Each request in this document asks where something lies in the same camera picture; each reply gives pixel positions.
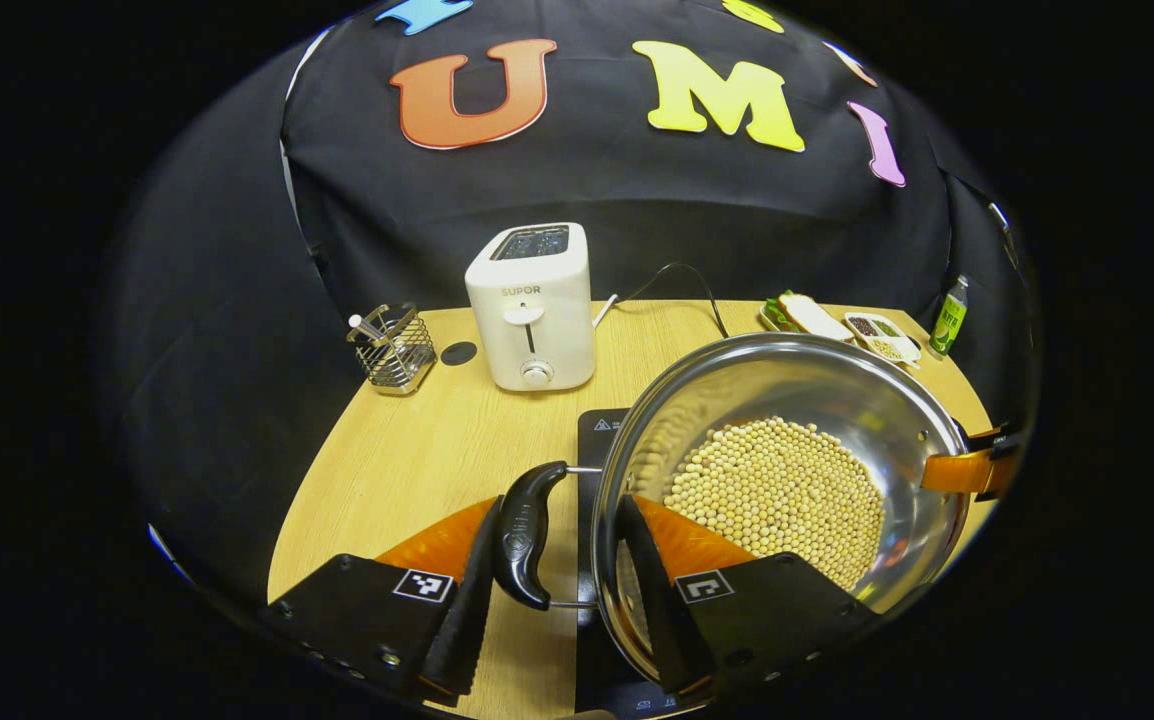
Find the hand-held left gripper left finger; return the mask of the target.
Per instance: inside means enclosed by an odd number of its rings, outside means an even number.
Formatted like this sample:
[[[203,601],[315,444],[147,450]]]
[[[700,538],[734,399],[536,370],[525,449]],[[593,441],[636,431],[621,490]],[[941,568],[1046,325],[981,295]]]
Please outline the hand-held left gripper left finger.
[[[375,558],[339,553],[267,606],[267,624],[349,678],[458,700],[482,648],[500,509],[473,503]]]

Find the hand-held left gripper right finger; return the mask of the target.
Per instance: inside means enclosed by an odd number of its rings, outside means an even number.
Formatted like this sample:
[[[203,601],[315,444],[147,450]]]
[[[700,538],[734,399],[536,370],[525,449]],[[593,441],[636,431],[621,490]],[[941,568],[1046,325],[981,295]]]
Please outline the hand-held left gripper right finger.
[[[850,647],[878,624],[877,612],[796,553],[683,556],[687,538],[714,547],[720,537],[645,497],[621,501],[619,532],[665,692],[736,693]]]

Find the pile of soybeans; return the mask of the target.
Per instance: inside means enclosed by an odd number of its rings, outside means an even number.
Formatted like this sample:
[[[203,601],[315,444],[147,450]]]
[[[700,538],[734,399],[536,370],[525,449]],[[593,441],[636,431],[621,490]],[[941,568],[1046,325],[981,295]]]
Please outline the pile of soybeans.
[[[769,417],[710,429],[664,507],[760,558],[793,552],[844,588],[872,565],[884,497],[865,462],[815,423]]]

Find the black induction cooktop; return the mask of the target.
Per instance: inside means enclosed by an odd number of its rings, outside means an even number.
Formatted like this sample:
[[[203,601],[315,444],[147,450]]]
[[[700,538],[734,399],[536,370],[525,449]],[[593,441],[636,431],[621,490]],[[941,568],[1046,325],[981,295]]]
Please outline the black induction cooktop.
[[[595,408],[582,413],[577,420],[577,464],[586,468],[604,465],[615,432],[627,414],[627,407]],[[577,528],[577,600],[595,603],[597,592],[590,557],[592,511],[595,501],[604,496],[599,492],[600,477],[577,478],[578,528]],[[625,543],[619,546],[619,571],[625,569],[629,577],[621,580],[627,600],[638,602],[638,579],[634,558],[627,555]],[[664,591],[655,592],[659,600],[669,601],[667,618],[679,620],[665,629],[679,629],[679,638],[694,643],[696,650],[705,651],[676,585],[667,582]],[[577,612],[576,661],[574,661],[574,711],[608,711],[619,720],[679,720],[681,717],[697,717],[704,707],[700,693],[665,693],[664,688],[640,676],[628,663],[617,643],[606,632],[604,616],[597,607],[585,607]]]

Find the stainless steel pot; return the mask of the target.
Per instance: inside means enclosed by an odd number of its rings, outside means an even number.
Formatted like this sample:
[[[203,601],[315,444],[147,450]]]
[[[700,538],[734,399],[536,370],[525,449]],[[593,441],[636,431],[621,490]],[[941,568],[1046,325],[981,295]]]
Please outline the stainless steel pot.
[[[557,606],[539,575],[550,489],[569,475],[599,475],[604,496],[592,509],[590,537],[597,601],[587,606],[599,609],[625,661],[659,685],[640,591],[636,603],[621,588],[629,577],[619,571],[621,543],[629,556],[619,532],[621,501],[637,495],[664,507],[665,486],[710,429],[769,417],[815,423],[841,438],[877,480],[885,510],[879,550],[860,583],[845,588],[877,612],[878,624],[865,635],[872,633],[923,594],[956,552],[971,495],[924,489],[923,470],[932,455],[966,452],[967,434],[928,388],[891,361],[807,333],[745,333],[702,346],[668,366],[628,407],[604,465],[546,462],[527,470],[505,493],[496,518],[499,587],[530,609]],[[700,550],[755,558],[724,539],[714,547],[699,537],[685,539],[683,556]]]

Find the green drink bottle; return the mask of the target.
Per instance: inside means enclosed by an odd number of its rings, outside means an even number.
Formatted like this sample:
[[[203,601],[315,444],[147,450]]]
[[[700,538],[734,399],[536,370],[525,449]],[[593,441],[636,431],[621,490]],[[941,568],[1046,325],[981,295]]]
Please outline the green drink bottle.
[[[967,314],[967,288],[969,278],[966,273],[958,273],[956,283],[944,293],[941,309],[932,325],[932,333],[929,338],[929,350],[932,357],[943,359],[949,357],[958,333],[960,333],[964,318]]]

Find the white divided grain tray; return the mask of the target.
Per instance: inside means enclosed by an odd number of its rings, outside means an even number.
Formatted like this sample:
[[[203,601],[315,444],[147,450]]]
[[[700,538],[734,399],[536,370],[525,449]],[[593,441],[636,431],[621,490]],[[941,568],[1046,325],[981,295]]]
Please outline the white divided grain tray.
[[[923,357],[923,351],[887,316],[874,313],[846,313],[844,324],[850,328],[860,345],[872,354],[883,357],[891,363],[920,368],[919,361]]]

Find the white toaster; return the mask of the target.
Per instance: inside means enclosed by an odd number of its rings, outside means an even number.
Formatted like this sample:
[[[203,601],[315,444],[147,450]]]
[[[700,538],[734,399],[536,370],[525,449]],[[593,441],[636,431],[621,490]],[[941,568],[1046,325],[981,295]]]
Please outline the white toaster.
[[[585,228],[505,228],[464,273],[490,378],[512,392],[582,387],[595,373]]]

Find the black backdrop cloth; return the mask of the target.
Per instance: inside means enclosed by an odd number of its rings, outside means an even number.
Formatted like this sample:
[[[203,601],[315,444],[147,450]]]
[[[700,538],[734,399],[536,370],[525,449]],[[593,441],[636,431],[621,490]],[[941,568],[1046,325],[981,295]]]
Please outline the black backdrop cloth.
[[[956,136],[773,0],[391,0],[290,47],[162,155],[97,318],[102,428],[185,568],[262,603],[277,534],[361,383],[347,316],[469,302],[475,252],[574,222],[592,288],[659,267],[930,325],[994,421],[1037,402],[1021,234]]]

